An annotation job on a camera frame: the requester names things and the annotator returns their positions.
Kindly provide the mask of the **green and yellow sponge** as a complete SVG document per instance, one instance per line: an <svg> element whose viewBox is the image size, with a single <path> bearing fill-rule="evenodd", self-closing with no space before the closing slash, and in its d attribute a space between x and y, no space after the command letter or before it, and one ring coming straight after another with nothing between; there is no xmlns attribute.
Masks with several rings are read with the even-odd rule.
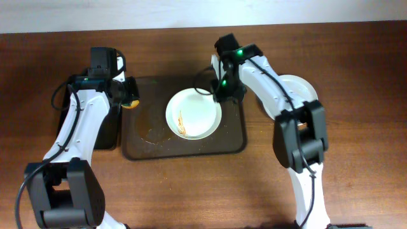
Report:
<svg viewBox="0 0 407 229"><path fill-rule="evenodd" d="M139 105L139 100L134 100L132 102L122 104L121 106L122 106L123 109L134 109L138 105Z"/></svg>

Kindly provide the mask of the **white plate top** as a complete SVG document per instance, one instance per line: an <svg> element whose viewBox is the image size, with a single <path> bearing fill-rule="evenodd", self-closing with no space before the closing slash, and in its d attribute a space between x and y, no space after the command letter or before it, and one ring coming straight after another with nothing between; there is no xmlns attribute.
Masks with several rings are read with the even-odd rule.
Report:
<svg viewBox="0 0 407 229"><path fill-rule="evenodd" d="M187 88L171 97L165 120L175 135L199 140L213 134L221 123L222 109L203 88Z"/></svg>

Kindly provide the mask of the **white plate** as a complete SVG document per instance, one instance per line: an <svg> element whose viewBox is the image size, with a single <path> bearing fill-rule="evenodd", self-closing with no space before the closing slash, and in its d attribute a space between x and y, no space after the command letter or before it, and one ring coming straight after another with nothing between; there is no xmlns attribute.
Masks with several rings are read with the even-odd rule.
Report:
<svg viewBox="0 0 407 229"><path fill-rule="evenodd" d="M213 134L221 123L222 109L203 88L187 88L171 97L165 120L175 135L199 140Z"/></svg>
<svg viewBox="0 0 407 229"><path fill-rule="evenodd" d="M312 102L319 99L314 87L299 76L284 74L279 76L279 80L285 86L296 109L302 107L304 101ZM267 115L274 120L281 111L292 111L292 107L281 89L273 81L271 81L271 91L272 94L268 98L271 98L272 102L263 104L263 108Z"/></svg>

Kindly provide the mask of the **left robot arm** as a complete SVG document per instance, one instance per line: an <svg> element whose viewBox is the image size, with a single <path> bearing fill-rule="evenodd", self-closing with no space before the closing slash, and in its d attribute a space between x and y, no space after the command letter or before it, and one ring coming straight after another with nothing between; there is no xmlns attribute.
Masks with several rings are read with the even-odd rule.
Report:
<svg viewBox="0 0 407 229"><path fill-rule="evenodd" d="M20 200L27 190L40 228L128 228L106 211L104 192L91 168L97 138L112 109L139 104L135 78L126 77L124 54L93 47L91 64L60 84L69 92L66 117L41 162L28 163L15 201L15 221L22 227Z"/></svg>

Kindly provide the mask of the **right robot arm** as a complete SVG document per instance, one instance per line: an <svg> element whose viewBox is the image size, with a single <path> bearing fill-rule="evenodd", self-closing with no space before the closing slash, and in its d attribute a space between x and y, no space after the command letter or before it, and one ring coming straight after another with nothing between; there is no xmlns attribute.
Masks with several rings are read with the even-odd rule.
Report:
<svg viewBox="0 0 407 229"><path fill-rule="evenodd" d="M251 89L274 120L273 152L287 169L296 200L296 228L329 228L322 188L324 154L328 150L326 114L318 99L309 100L288 87L255 45L239 45L233 34L214 44L211 64L216 102L242 101Z"/></svg>

